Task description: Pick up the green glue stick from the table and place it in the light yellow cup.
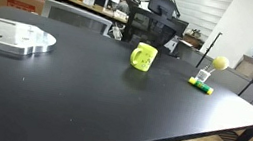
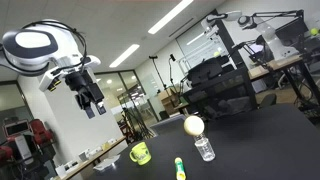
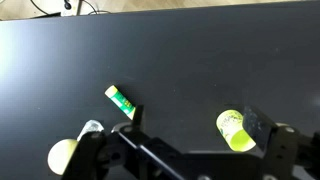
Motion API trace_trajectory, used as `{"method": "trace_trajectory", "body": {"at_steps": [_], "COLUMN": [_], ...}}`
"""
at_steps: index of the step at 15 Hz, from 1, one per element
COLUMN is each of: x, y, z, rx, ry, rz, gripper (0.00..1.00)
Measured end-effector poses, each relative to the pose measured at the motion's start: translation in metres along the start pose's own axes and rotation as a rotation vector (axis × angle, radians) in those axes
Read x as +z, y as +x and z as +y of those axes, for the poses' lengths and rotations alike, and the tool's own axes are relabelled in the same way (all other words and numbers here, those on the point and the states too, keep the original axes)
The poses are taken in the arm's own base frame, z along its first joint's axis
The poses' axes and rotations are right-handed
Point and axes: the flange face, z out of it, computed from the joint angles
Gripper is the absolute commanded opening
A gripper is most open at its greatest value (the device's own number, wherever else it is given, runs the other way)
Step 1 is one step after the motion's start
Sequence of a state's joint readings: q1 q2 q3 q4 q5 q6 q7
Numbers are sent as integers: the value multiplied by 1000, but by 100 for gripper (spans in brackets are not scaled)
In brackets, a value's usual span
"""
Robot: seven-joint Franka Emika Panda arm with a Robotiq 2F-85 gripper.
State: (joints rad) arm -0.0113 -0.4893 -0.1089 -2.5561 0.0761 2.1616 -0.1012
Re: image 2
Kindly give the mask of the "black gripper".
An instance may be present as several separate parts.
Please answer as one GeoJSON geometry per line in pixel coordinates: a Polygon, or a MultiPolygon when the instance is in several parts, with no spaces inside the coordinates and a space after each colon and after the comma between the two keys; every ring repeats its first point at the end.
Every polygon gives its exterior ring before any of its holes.
{"type": "Polygon", "coordinates": [[[73,72],[65,77],[65,83],[71,91],[76,91],[75,99],[79,107],[85,110],[89,119],[95,117],[91,108],[94,104],[100,115],[106,112],[103,104],[104,95],[99,86],[93,82],[87,70],[73,72]]]}

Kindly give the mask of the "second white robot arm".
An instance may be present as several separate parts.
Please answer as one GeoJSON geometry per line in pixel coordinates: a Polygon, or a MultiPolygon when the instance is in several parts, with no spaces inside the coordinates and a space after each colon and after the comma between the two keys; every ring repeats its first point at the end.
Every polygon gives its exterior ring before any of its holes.
{"type": "Polygon", "coordinates": [[[211,38],[218,32],[215,27],[217,20],[236,21],[243,29],[255,29],[263,37],[269,46],[276,61],[286,59],[298,54],[298,50],[291,46],[282,44],[280,38],[276,35],[276,29],[268,24],[268,21],[277,17],[297,17],[298,10],[277,11],[277,12],[256,12],[252,15],[243,15],[241,11],[231,11],[221,14],[209,14],[202,21],[201,26],[204,34],[211,38]]]}

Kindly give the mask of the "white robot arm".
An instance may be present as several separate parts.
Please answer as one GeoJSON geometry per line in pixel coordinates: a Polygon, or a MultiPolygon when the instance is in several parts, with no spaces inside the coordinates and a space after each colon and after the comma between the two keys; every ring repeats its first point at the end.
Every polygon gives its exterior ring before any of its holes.
{"type": "Polygon", "coordinates": [[[78,106],[89,118],[106,112],[104,95],[88,70],[101,61],[87,53],[85,38],[69,25],[53,19],[35,21],[2,37],[0,65],[23,76],[39,76],[39,89],[54,91],[64,79],[76,91],[78,106]]]}

